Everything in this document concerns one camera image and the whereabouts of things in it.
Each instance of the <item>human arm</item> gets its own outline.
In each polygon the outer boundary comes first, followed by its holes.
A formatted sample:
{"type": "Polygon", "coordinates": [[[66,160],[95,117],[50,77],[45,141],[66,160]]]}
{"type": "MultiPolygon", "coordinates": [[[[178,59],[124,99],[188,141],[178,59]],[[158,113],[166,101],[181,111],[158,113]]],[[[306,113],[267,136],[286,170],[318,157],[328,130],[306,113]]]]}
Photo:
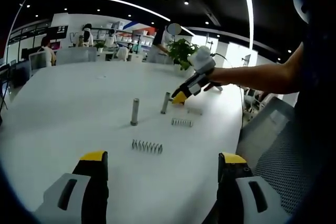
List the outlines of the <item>human arm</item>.
{"type": "Polygon", "coordinates": [[[208,77],[210,81],[222,85],[236,84],[276,94],[294,93],[299,91],[302,55],[303,43],[284,64],[216,68],[208,77]]]}
{"type": "Polygon", "coordinates": [[[164,27],[156,32],[155,38],[153,40],[153,45],[159,48],[165,54],[168,54],[169,51],[162,45],[163,33],[164,33],[164,27]]]}

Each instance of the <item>black ceiling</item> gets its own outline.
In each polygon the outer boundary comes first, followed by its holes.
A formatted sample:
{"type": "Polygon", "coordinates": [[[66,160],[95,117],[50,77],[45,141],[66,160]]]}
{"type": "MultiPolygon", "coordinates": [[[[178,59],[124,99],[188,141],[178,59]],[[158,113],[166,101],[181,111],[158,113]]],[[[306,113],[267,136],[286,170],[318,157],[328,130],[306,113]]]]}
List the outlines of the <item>black ceiling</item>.
{"type": "MultiPolygon", "coordinates": [[[[249,37],[246,0],[123,0],[160,13],[186,27],[206,27],[249,37]],[[220,23],[216,26],[207,14],[220,23]]],[[[301,40],[304,23],[296,13],[292,0],[252,0],[254,8],[254,40],[287,55],[301,40]]],[[[43,18],[52,18],[54,13],[88,13],[114,16],[148,24],[163,19],[140,9],[104,0],[27,0],[30,8],[22,8],[15,27],[43,18]]]]}

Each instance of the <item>wire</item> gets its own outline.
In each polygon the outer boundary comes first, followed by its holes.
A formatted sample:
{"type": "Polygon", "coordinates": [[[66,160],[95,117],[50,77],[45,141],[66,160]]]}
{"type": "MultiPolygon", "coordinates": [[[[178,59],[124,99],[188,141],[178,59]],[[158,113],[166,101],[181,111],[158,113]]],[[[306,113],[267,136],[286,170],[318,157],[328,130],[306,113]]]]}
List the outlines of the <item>wire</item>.
{"type": "MultiPolygon", "coordinates": [[[[221,54],[218,54],[218,53],[215,53],[215,54],[211,54],[211,56],[212,57],[214,57],[214,56],[216,56],[216,55],[218,55],[218,56],[221,56],[221,57],[223,57],[226,61],[227,61],[227,63],[229,63],[230,64],[230,66],[233,68],[233,65],[231,64],[231,62],[230,61],[228,61],[227,59],[226,59],[226,57],[225,56],[223,56],[223,55],[221,55],[221,54]]],[[[241,100],[241,107],[242,107],[242,117],[241,117],[241,128],[240,129],[242,129],[243,128],[243,122],[244,122],[244,101],[243,101],[243,96],[241,95],[242,93],[242,87],[240,86],[240,85],[236,85],[236,86],[238,86],[239,87],[239,96],[240,96],[240,100],[241,100]]]]}

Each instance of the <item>metal pin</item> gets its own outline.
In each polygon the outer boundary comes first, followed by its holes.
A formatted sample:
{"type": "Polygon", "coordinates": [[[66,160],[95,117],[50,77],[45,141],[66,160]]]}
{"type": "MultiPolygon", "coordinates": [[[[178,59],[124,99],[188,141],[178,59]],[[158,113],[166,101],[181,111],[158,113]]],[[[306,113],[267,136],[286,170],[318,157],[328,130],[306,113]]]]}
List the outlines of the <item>metal pin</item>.
{"type": "Polygon", "coordinates": [[[163,105],[162,105],[161,114],[165,114],[165,113],[166,113],[169,98],[170,98],[170,93],[167,92],[166,95],[165,95],[165,97],[164,97],[164,101],[163,101],[163,105]]]}
{"type": "Polygon", "coordinates": [[[139,111],[139,99],[135,98],[133,100],[133,109],[132,109],[132,120],[131,120],[132,126],[137,126],[138,124],[138,111],[139,111]]]}

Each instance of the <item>computer monitor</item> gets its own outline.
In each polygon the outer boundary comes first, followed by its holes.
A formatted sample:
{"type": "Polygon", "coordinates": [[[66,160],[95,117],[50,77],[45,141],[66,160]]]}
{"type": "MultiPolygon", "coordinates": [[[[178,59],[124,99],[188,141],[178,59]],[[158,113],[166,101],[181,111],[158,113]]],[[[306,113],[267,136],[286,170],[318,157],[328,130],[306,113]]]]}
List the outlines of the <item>computer monitor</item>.
{"type": "Polygon", "coordinates": [[[28,60],[29,55],[37,52],[41,47],[34,47],[34,48],[23,48],[21,51],[21,59],[28,60]]]}
{"type": "Polygon", "coordinates": [[[50,48],[51,48],[52,50],[60,49],[60,48],[61,48],[61,42],[60,42],[60,41],[57,41],[57,42],[51,42],[51,43],[50,43],[50,48]]]}

